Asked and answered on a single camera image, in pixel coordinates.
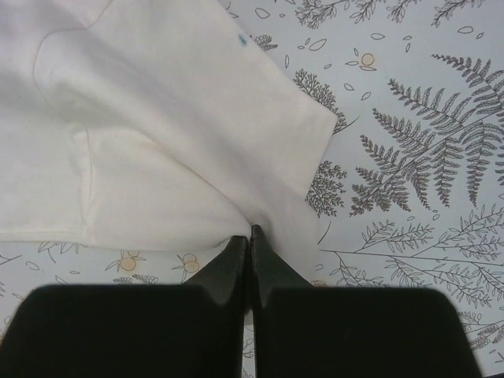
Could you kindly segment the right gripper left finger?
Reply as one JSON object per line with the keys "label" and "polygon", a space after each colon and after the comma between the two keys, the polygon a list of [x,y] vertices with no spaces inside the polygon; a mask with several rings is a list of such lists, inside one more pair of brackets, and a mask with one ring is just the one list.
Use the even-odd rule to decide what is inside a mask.
{"label": "right gripper left finger", "polygon": [[238,377],[247,240],[182,284],[35,289],[1,343],[4,377]]}

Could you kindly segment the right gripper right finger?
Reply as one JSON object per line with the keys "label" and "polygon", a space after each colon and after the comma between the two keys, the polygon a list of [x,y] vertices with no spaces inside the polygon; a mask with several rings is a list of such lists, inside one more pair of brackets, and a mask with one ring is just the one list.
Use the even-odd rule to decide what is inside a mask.
{"label": "right gripper right finger", "polygon": [[316,287],[253,226],[259,377],[478,377],[449,299],[428,288]]}

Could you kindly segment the white t shirt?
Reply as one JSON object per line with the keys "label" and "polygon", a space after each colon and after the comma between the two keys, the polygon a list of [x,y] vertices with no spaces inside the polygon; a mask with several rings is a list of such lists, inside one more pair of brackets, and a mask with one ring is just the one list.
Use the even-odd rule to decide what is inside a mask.
{"label": "white t shirt", "polygon": [[316,246],[334,116],[216,1],[1,4],[1,237]]}

